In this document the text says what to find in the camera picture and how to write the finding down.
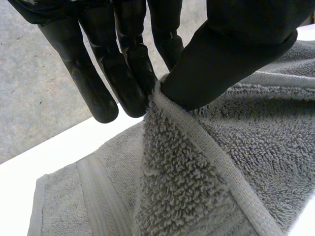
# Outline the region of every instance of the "concrete floor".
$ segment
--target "concrete floor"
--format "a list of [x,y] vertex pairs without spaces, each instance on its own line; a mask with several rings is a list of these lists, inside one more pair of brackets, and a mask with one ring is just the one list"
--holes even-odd
[[[205,0],[184,0],[178,30],[184,45],[205,20]],[[26,22],[7,1],[0,1],[0,22],[1,164],[91,114],[59,55],[37,26]],[[154,47],[150,28],[148,11],[144,40],[155,72],[161,77],[167,69]],[[86,37],[84,41],[92,55]]]

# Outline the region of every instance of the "black finger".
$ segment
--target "black finger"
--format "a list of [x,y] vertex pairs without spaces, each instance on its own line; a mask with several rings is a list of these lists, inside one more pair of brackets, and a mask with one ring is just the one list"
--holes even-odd
[[78,21],[56,20],[39,28],[60,54],[95,119],[101,123],[113,121],[118,115],[117,104],[91,62]]
[[141,117],[146,112],[147,98],[119,52],[113,7],[109,1],[92,8],[89,5],[83,2],[79,21],[97,62],[125,112]]
[[154,43],[171,71],[181,56],[184,46],[177,34],[183,0],[148,0]]
[[157,77],[142,38],[146,1],[115,0],[113,4],[122,53],[135,79],[148,96],[152,93]]

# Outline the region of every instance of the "white table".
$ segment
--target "white table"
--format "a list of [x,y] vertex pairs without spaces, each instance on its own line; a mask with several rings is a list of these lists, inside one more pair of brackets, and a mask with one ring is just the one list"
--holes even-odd
[[[300,40],[315,40],[315,25],[299,28]],[[36,180],[98,149],[118,133],[141,121],[119,116],[110,124],[90,118],[0,165],[0,236],[26,236]],[[290,236],[313,236],[315,197],[300,215]]]

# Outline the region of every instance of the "robotic hand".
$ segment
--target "robotic hand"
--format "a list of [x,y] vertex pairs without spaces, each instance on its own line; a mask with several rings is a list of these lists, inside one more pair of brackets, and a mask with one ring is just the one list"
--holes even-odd
[[[143,43],[146,0],[9,0],[37,24],[59,53],[95,119],[113,121],[118,107],[83,44],[79,24],[96,60],[125,112],[140,117],[157,80]],[[182,0],[148,0],[156,48],[169,70],[183,51],[177,35]]]
[[[126,113],[145,113],[156,81],[141,35],[145,0],[9,2],[29,22],[39,24],[98,121],[114,120],[118,110],[91,63],[78,22]],[[315,9],[315,1],[207,0],[208,20],[183,50],[176,34],[182,0],[148,4],[155,45],[170,70],[161,91],[186,110],[208,104],[286,53],[296,41],[296,28]],[[114,15],[123,55],[116,44]]]

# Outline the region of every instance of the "folded towel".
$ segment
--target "folded towel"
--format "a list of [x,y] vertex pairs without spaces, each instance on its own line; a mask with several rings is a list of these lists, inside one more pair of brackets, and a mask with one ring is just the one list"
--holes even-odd
[[37,181],[28,235],[285,235],[315,189],[309,50],[189,113],[157,83],[143,122]]

